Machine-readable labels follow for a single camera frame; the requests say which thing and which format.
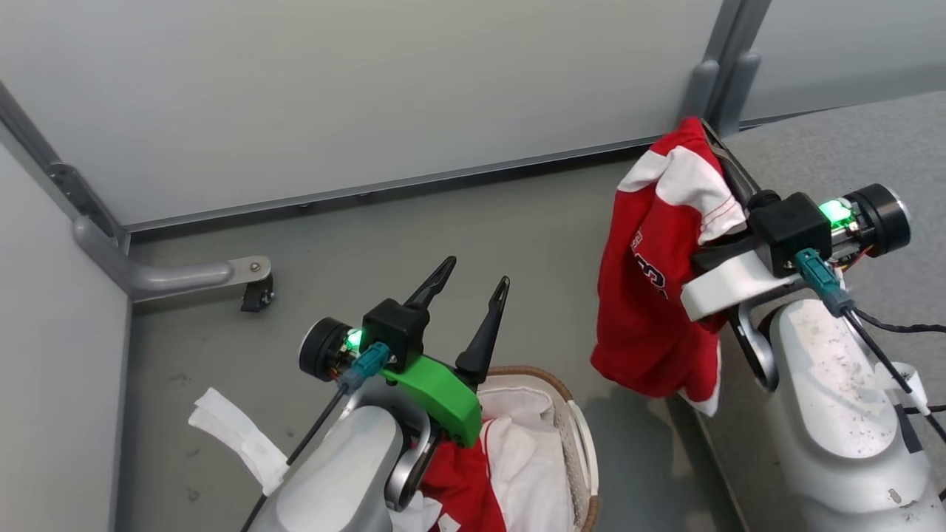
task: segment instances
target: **white wall panel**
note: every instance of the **white wall panel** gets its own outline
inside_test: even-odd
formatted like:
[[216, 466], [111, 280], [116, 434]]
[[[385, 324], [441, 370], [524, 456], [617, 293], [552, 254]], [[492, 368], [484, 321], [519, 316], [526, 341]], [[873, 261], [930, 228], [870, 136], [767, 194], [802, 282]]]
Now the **white wall panel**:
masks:
[[0, 79], [123, 224], [660, 134], [721, 0], [4, 0]]
[[742, 119], [946, 89], [942, 0], [773, 0]]
[[105, 532], [130, 303], [24, 166], [0, 126], [0, 530]]

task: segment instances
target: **green led light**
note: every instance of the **green led light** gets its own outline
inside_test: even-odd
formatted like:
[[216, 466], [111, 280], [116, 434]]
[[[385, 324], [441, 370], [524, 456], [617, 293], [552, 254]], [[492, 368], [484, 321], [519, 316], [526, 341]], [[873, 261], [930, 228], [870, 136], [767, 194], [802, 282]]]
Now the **green led light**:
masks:
[[854, 222], [854, 211], [850, 210], [840, 200], [831, 200], [818, 206], [821, 213], [831, 221], [831, 229], [847, 227]]
[[361, 329], [353, 328], [348, 331], [348, 337], [345, 338], [345, 346], [349, 351], [359, 352], [361, 346]]

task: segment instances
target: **black cable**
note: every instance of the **black cable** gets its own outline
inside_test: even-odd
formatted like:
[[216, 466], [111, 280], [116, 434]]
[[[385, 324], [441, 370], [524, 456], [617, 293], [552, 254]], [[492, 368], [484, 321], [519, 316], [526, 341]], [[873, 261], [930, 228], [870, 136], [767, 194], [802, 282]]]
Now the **black cable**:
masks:
[[[934, 414], [937, 412], [946, 412], [946, 404], [931, 404], [929, 408], [930, 408], [930, 412]], [[917, 408], [916, 406], [907, 406], [903, 408], [903, 413], [909, 416], [913, 416], [914, 414], [919, 414], [920, 409]]]
[[[848, 319], [848, 323], [850, 323], [850, 326], [857, 332], [857, 334], [861, 336], [861, 338], [864, 340], [864, 343], [870, 347], [870, 350], [874, 352], [874, 355], [877, 356], [877, 360], [881, 361], [881, 364], [883, 364], [884, 367], [887, 368], [887, 371], [890, 372], [890, 375], [893, 377], [894, 381], [896, 381], [897, 384], [900, 385], [900, 388], [903, 390], [903, 392], [905, 392], [908, 395], [912, 394], [913, 388], [911, 388], [910, 385], [906, 383], [906, 379], [903, 377], [903, 375], [901, 375], [899, 371], [897, 371], [897, 368], [894, 367], [893, 364], [890, 363], [890, 359], [887, 358], [886, 354], [884, 353], [884, 350], [881, 349], [881, 347], [877, 345], [877, 342], [874, 342], [874, 339], [871, 338], [869, 334], [867, 334], [866, 330], [864, 330], [864, 326], [861, 325], [860, 322], [857, 321], [857, 319], [854, 317], [854, 311], [851, 311], [851, 309], [845, 310], [844, 317]], [[943, 430], [943, 427], [942, 425], [939, 424], [939, 421], [937, 421], [937, 419], [933, 417], [932, 409], [931, 409], [930, 414], [923, 417], [926, 418], [926, 421], [929, 422], [930, 426], [933, 427], [933, 430], [936, 431], [937, 435], [939, 436], [939, 439], [943, 440], [943, 442], [946, 443], [946, 430]], [[939, 493], [939, 500], [940, 501], [946, 500], [946, 489], [943, 489]]]
[[253, 506], [253, 510], [250, 511], [250, 515], [246, 518], [246, 522], [243, 523], [243, 527], [239, 529], [239, 532], [247, 532], [247, 530], [250, 529], [250, 525], [256, 520], [256, 514], [259, 513], [259, 510], [263, 509], [265, 503], [266, 495], [260, 495], [259, 500], [256, 501], [256, 505]]
[[[295, 451], [289, 455], [289, 458], [286, 459], [286, 465], [291, 466], [293, 462], [296, 461], [296, 458], [302, 454], [302, 451], [305, 450], [308, 442], [312, 441], [312, 438], [315, 437], [315, 434], [319, 432], [319, 429], [322, 428], [322, 425], [325, 423], [325, 420], [328, 419], [328, 416], [331, 415], [332, 411], [335, 410], [335, 407], [338, 406], [339, 401], [342, 400], [342, 397], [345, 395], [346, 388], [345, 386], [339, 386], [339, 391], [335, 392], [335, 396], [331, 401], [328, 402], [328, 406], [322, 410], [322, 413], [319, 415], [319, 418], [315, 420], [315, 423], [312, 424], [312, 428], [308, 430], [306, 435], [302, 438], [302, 441], [299, 442], [299, 445], [296, 446]], [[243, 523], [243, 527], [239, 529], [239, 532], [247, 532], [250, 530], [250, 526], [253, 524], [253, 521], [256, 520], [256, 515], [259, 514], [259, 510], [263, 509], [263, 505], [266, 503], [266, 495], [260, 495], [259, 499], [256, 501], [256, 504], [253, 506], [253, 509], [250, 511], [250, 515], [247, 516], [246, 522]]]
[[303, 436], [302, 441], [299, 442], [299, 445], [296, 446], [295, 451], [289, 455], [289, 459], [286, 460], [286, 465], [291, 466], [292, 462], [295, 462], [295, 459], [302, 454], [302, 451], [308, 445], [308, 442], [312, 440], [312, 437], [315, 436], [315, 433], [319, 432], [319, 429], [322, 427], [322, 424], [325, 423], [325, 420], [328, 419], [328, 416], [335, 410], [335, 407], [339, 404], [339, 401], [342, 400], [342, 397], [345, 395], [346, 388], [343, 386], [339, 387], [339, 391], [335, 392], [335, 397], [328, 402], [328, 406], [322, 410], [322, 414], [318, 419], [315, 420], [315, 423], [312, 424], [312, 428], [308, 430], [305, 436]]
[[881, 364], [890, 372], [890, 376], [893, 377], [893, 380], [900, 385], [900, 388], [907, 394], [913, 393], [913, 388], [906, 383], [906, 379], [903, 378], [903, 375], [897, 371], [897, 368], [893, 366], [893, 363], [890, 359], [887, 358], [884, 350], [877, 345], [877, 342], [874, 342], [874, 339], [867, 334], [867, 330], [864, 329], [864, 326], [861, 325], [861, 322], [857, 321], [857, 318], [854, 315], [854, 312], [851, 309], [844, 310], [844, 317], [848, 319], [848, 323], [854, 329], [855, 332], [864, 340], [864, 343], [870, 347], [870, 350], [874, 352], [874, 355], [877, 356], [877, 360], [881, 361]]
[[939, 324], [890, 325], [878, 320], [877, 318], [871, 316], [870, 314], [864, 312], [863, 310], [854, 309], [854, 313], [857, 314], [859, 318], [868, 322], [872, 326], [876, 328], [882, 328], [883, 330], [887, 330], [890, 332], [897, 332], [900, 334], [908, 334], [908, 333], [913, 333], [913, 332], [942, 332], [946, 334], [946, 326], [939, 325]]

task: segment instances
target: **blue cable connector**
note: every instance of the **blue cable connector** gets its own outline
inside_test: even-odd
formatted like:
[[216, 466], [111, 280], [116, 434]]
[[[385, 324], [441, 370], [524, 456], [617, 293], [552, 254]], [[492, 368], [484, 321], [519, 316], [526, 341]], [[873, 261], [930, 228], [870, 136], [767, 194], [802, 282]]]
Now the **blue cable connector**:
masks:
[[343, 389], [346, 394], [354, 394], [365, 381], [384, 369], [390, 357], [391, 350], [386, 345], [381, 342], [374, 342], [339, 377], [339, 389]]
[[796, 253], [795, 269], [818, 294], [832, 316], [840, 318], [845, 310], [854, 309], [854, 298], [848, 291], [841, 288], [837, 275], [821, 259], [817, 251], [807, 248]]

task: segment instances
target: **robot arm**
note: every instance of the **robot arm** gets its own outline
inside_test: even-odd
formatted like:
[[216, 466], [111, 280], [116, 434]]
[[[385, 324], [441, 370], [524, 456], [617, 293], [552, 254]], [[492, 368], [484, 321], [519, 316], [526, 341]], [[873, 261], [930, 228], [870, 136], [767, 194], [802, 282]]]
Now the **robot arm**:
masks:
[[840, 273], [863, 255], [878, 257], [907, 245], [909, 213], [881, 185], [822, 205], [801, 192], [783, 200], [762, 190], [705, 122], [704, 131], [724, 179], [746, 211], [747, 228], [693, 254], [693, 268], [703, 274], [684, 286], [681, 300], [692, 321], [726, 314], [756, 380], [771, 392], [779, 384], [779, 371], [771, 345], [749, 319], [752, 309], [811, 286], [795, 264], [803, 250], [814, 250]]
[[[482, 426], [476, 389], [492, 360], [509, 278], [499, 282], [473, 340], [450, 367], [423, 353], [423, 333], [428, 306], [455, 264], [448, 257], [404, 304], [382, 301], [365, 314], [361, 328], [333, 318], [312, 327], [300, 349], [300, 368], [336, 381], [351, 399], [319, 448], [263, 506], [251, 531], [390, 532], [389, 508], [408, 505], [439, 443], [475, 444]], [[366, 364], [378, 346], [386, 360]]]

